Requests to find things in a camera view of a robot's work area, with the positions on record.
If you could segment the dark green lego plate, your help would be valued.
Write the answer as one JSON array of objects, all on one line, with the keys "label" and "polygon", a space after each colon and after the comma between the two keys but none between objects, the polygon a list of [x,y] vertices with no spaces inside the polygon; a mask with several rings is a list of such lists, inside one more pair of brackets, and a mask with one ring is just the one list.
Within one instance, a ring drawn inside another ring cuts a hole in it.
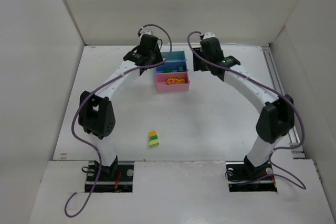
[{"label": "dark green lego plate", "polygon": [[170,68],[166,68],[163,70],[163,73],[171,73],[171,72],[173,72],[173,70]]}]

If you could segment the yellow butterfly lego piece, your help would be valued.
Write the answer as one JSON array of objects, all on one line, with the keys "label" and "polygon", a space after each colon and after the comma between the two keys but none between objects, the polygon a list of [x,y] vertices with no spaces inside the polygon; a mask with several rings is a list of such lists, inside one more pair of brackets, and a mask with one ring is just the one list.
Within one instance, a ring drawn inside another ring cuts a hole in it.
[{"label": "yellow butterfly lego piece", "polygon": [[169,85],[179,84],[179,83],[180,83],[179,79],[177,79],[177,78],[169,78],[169,79],[167,79],[167,84],[169,84]]}]

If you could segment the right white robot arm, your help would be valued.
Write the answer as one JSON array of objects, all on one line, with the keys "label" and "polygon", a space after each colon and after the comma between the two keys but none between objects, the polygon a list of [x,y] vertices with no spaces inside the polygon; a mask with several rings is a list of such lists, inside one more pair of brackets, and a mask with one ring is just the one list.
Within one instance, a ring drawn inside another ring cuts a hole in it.
[{"label": "right white robot arm", "polygon": [[233,56],[224,56],[219,40],[213,33],[200,36],[200,47],[193,48],[194,71],[209,71],[236,89],[257,110],[257,138],[244,157],[244,173],[255,179],[266,166],[270,153],[294,126],[290,105],[275,93],[248,80],[248,72]]}]

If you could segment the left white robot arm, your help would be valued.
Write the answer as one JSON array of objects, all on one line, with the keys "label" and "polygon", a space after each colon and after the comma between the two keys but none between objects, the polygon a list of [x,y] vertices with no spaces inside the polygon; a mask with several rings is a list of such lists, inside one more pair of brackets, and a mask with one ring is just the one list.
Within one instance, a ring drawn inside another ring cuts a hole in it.
[{"label": "left white robot arm", "polygon": [[79,125],[85,133],[99,139],[98,150],[102,151],[102,161],[94,161],[89,169],[97,175],[101,165],[99,178],[105,181],[115,178],[118,172],[118,157],[113,150],[107,150],[109,141],[104,140],[112,133],[116,124],[113,103],[126,86],[145,71],[142,66],[151,68],[152,65],[161,64],[163,61],[159,46],[161,42],[162,40],[154,35],[140,36],[140,44],[123,57],[117,70],[107,79],[114,81],[92,95],[79,112]]}]

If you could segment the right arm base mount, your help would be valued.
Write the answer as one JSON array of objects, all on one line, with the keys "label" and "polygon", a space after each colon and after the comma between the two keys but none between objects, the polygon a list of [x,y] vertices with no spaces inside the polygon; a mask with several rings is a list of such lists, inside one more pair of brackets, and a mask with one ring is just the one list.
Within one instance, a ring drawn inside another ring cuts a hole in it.
[{"label": "right arm base mount", "polygon": [[231,193],[277,192],[272,166],[269,163],[254,171],[240,161],[226,162],[225,165],[225,177]]}]

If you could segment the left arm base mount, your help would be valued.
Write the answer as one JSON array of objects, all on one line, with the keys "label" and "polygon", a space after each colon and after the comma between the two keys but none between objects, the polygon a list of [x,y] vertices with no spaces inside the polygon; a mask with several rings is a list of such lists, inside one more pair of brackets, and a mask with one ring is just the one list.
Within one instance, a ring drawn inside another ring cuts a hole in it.
[{"label": "left arm base mount", "polygon": [[[81,171],[86,174],[85,192],[89,193],[98,174],[99,164],[96,161],[83,166]],[[102,167],[94,193],[131,193],[133,191],[134,162],[118,161],[112,171]]]}]

